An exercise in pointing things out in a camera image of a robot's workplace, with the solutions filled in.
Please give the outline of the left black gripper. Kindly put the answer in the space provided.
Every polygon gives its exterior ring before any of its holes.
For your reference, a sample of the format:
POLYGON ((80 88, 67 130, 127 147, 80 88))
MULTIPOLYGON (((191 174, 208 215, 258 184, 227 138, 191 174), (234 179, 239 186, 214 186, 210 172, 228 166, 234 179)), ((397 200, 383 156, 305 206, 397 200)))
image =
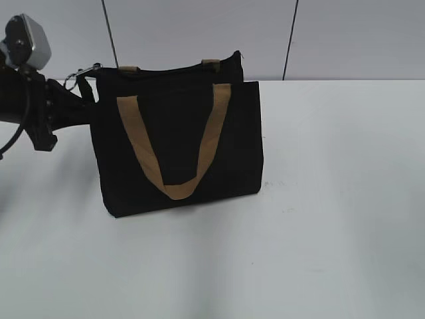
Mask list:
POLYGON ((97 103, 85 76, 77 76, 76 84, 82 98, 41 74, 34 75, 29 82, 29 137, 36 151, 53 150, 58 141, 54 131, 83 124, 83 101, 97 103))

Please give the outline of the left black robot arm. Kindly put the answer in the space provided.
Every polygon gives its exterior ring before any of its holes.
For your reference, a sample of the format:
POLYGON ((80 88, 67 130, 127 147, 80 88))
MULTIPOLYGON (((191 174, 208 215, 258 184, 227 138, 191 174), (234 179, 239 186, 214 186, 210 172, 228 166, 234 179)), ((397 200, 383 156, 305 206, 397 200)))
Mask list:
POLYGON ((90 123, 90 107, 94 95, 87 76, 100 69, 100 63, 80 69, 67 79, 75 80, 74 86, 81 95, 72 93, 66 84, 47 79, 29 66, 18 70, 1 64, 1 121, 17 124, 17 130, 1 147, 3 156, 26 132, 36 151, 50 152, 58 139, 54 131, 90 123))

